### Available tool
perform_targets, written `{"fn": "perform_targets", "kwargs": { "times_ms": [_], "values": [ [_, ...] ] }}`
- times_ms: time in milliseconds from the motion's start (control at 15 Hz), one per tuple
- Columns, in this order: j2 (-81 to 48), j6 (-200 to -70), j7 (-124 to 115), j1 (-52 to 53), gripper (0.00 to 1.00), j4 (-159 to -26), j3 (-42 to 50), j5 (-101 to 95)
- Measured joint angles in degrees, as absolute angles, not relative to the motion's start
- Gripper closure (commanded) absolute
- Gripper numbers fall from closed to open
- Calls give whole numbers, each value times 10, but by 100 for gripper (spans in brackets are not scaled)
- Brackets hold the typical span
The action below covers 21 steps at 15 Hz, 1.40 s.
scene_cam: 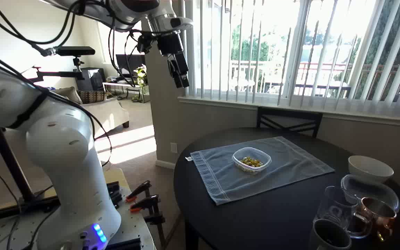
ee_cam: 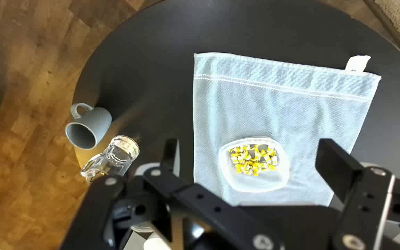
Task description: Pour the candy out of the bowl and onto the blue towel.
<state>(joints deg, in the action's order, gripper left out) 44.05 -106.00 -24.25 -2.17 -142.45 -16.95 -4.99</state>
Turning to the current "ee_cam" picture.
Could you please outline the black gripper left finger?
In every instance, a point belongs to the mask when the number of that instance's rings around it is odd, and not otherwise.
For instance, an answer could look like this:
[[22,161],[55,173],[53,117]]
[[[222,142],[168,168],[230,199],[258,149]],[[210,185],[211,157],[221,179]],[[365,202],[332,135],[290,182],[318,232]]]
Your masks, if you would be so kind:
[[62,250],[121,250],[147,224],[171,250],[283,250],[273,231],[205,188],[187,184],[179,142],[165,142],[158,166],[133,179],[93,181],[62,241]]

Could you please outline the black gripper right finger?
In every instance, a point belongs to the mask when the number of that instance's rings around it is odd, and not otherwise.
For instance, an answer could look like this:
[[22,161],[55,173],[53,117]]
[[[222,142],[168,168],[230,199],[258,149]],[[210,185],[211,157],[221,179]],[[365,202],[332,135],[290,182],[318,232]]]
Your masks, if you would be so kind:
[[400,227],[400,178],[382,167],[362,167],[332,139],[321,139],[315,168],[343,203],[330,236],[333,250],[400,250],[385,235]]

